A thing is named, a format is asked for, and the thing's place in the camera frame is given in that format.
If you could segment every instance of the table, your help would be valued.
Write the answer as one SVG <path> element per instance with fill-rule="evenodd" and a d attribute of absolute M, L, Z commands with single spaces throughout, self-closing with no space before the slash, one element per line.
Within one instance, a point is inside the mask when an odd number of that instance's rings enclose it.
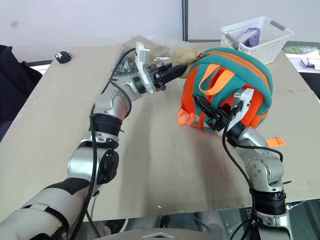
<path fill-rule="evenodd" d="M 195 43 L 200 50 L 219 43 Z M 67 177 L 67 165 L 89 126 L 119 46 L 68 48 L 53 61 L 0 143 L 0 220 L 46 186 Z M 268 64 L 273 104 L 257 130 L 286 145 L 287 202 L 320 198 L 319 101 L 281 52 Z M 183 79 L 132 103 L 119 134 L 117 175 L 99 190 L 93 219 L 167 215 L 251 205 L 248 186 L 215 134 L 177 124 Z"/>

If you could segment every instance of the black cloth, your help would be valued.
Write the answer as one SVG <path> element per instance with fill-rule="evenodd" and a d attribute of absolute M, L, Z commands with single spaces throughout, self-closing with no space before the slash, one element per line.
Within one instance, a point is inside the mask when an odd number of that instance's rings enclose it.
<path fill-rule="evenodd" d="M 11 46 L 0 45 L 0 122 L 16 115 L 39 82 L 42 74 L 25 62 L 19 63 Z"/>

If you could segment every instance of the plastic basket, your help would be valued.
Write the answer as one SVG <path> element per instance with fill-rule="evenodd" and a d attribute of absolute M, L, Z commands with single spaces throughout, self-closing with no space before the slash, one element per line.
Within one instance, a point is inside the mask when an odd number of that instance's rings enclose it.
<path fill-rule="evenodd" d="M 237 40 L 237 37 L 248 28 L 260 28 L 258 46 L 245 46 Z M 234 49 L 234 46 L 238 46 L 239 51 L 258 59 L 265 65 L 276 59 L 288 39 L 294 34 L 289 28 L 266 16 L 222 27 L 221 32 L 221 47 Z"/>

